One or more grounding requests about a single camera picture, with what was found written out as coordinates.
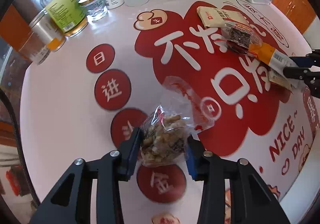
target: wooden cabinet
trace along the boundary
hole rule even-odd
[[[316,13],[307,0],[272,0],[295,27],[303,34],[316,17]]]

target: silver screw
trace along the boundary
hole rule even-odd
[[[75,163],[76,166],[82,165],[83,159],[82,159],[82,158],[78,158],[78,159],[76,159],[76,160],[74,161],[74,163]]]
[[[113,150],[113,151],[110,152],[110,155],[112,157],[117,157],[119,154],[120,154],[120,152],[118,150]]]
[[[205,157],[212,157],[213,153],[211,151],[209,151],[209,150],[206,150],[206,151],[203,152],[203,155]]]
[[[248,160],[245,159],[245,158],[241,158],[241,159],[239,160],[239,162],[240,162],[240,164],[243,165],[243,166],[246,166],[246,165],[249,163]]]

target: bag of nuts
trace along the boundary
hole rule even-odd
[[[201,99],[181,78],[169,76],[163,85],[178,98],[173,95],[169,105],[159,105],[141,126],[144,131],[140,149],[143,165],[150,167],[174,163],[173,160],[186,151],[191,133],[214,125],[212,119],[206,118],[208,113],[202,112]]]

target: black cable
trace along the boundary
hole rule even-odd
[[[13,134],[16,138],[16,143],[17,143],[17,150],[18,150],[18,154],[19,154],[19,159],[23,168],[23,172],[25,175],[25,178],[27,180],[27,184],[30,190],[30,193],[32,195],[32,198],[36,204],[36,206],[38,207],[40,205],[40,200],[36,194],[36,191],[32,185],[31,179],[30,179],[30,175],[27,169],[27,165],[26,165],[26,161],[24,159],[24,155],[23,155],[23,151],[22,151],[22,144],[21,144],[21,136],[20,136],[20,132],[19,132],[19,126],[18,126],[18,122],[17,122],[17,118],[14,114],[13,111],[13,107],[11,105],[11,102],[9,101],[7,95],[5,95],[5,93],[3,92],[3,90],[0,88],[0,100],[2,101],[2,103],[4,104],[5,108],[7,109],[11,121],[12,121],[12,126],[13,126]]]

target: green label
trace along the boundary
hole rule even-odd
[[[45,10],[64,33],[77,26],[85,16],[77,0],[52,0]]]

